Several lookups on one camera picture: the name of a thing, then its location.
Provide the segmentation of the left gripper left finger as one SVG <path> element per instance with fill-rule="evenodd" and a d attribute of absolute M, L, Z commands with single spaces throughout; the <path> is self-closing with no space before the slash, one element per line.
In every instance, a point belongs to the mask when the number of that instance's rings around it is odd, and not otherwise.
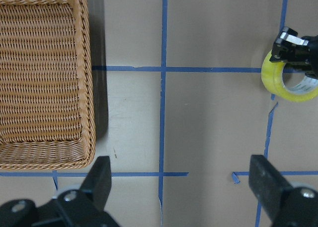
<path fill-rule="evenodd" d="M 33 227 L 118 227 L 104 210 L 112 186 L 110 158 L 97 158 L 77 188 L 59 191 L 51 201 L 38 208 Z"/>

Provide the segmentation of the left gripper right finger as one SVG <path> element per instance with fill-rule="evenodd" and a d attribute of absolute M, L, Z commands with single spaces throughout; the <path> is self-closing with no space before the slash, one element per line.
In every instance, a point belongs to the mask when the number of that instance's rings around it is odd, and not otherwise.
<path fill-rule="evenodd" d="M 263 155 L 250 157 L 249 187 L 273 227 L 318 225 L 318 191 L 291 184 Z"/>

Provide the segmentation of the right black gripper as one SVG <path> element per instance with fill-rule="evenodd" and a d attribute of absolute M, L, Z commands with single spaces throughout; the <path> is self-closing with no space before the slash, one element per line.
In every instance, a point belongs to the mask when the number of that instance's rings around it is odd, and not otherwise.
<path fill-rule="evenodd" d="M 270 52 L 270 61 L 273 63 L 304 63 L 309 60 L 311 70 L 306 70 L 308 77 L 318 78 L 318 37 L 298 37 L 298 33 L 284 26 L 276 37 Z"/>

